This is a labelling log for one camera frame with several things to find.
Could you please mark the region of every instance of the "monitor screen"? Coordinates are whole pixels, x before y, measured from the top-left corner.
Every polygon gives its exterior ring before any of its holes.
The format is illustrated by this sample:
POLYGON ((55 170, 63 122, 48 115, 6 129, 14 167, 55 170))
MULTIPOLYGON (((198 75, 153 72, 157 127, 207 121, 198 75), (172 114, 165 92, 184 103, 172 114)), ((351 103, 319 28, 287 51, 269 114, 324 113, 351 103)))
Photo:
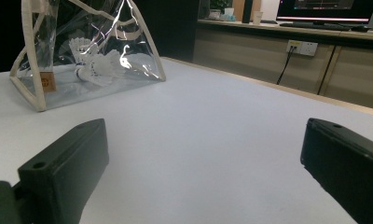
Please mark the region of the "monitor screen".
POLYGON ((373 0, 280 0, 277 21, 368 24, 373 0))

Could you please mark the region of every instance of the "white feather shuttlecock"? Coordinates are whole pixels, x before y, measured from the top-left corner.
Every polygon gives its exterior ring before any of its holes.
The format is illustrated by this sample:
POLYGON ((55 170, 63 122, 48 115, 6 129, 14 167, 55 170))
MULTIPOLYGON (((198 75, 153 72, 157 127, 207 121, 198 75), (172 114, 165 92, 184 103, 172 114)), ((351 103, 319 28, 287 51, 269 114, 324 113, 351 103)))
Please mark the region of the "white feather shuttlecock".
POLYGON ((98 48, 96 47, 86 47, 88 41, 81 39, 83 38, 76 38, 70 41, 70 48, 72 50, 74 48, 73 54, 76 58, 75 73, 79 79, 103 87, 110 85, 113 77, 121 77, 125 73, 124 68, 120 65, 120 54, 117 50, 113 49, 103 55, 98 53, 98 48))

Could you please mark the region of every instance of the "brown tag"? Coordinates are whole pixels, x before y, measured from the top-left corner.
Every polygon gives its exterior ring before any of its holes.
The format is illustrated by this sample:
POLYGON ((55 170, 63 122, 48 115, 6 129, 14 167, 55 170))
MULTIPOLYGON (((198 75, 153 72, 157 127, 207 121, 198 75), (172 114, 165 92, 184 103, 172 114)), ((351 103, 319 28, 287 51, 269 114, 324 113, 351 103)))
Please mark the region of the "brown tag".
POLYGON ((53 72, 40 72, 44 92, 56 91, 55 76, 53 72))

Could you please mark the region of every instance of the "power cord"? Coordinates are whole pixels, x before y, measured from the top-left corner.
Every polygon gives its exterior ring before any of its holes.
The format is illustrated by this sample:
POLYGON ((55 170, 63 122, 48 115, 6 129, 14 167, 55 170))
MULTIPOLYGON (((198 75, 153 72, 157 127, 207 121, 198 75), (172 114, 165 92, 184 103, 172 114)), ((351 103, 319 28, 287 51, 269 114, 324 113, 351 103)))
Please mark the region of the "power cord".
POLYGON ((282 74, 279 76, 279 79, 277 79, 277 85, 280 84, 280 81, 282 80, 283 75, 284 75, 285 68, 286 68, 286 66, 288 65, 288 63, 289 63, 289 59, 291 58, 292 53, 294 52, 294 50, 295 50, 296 48, 297 48, 297 47, 295 47, 295 46, 291 46, 291 48, 289 49, 289 51, 288 51, 288 56, 287 56, 287 58, 286 58, 286 62, 285 62, 285 67, 284 67, 284 70, 282 71, 282 74))

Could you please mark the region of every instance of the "white table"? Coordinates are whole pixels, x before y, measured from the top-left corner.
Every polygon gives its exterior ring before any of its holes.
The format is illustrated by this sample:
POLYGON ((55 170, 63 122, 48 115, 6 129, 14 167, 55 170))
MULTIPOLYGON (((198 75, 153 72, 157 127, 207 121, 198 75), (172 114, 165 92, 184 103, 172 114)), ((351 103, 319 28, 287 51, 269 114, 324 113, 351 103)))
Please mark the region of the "white table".
POLYGON ((299 156, 308 118, 373 140, 373 110, 162 62, 166 82, 42 113, 0 74, 0 180, 16 184, 23 163, 104 118, 110 164, 80 223, 354 222, 299 156))

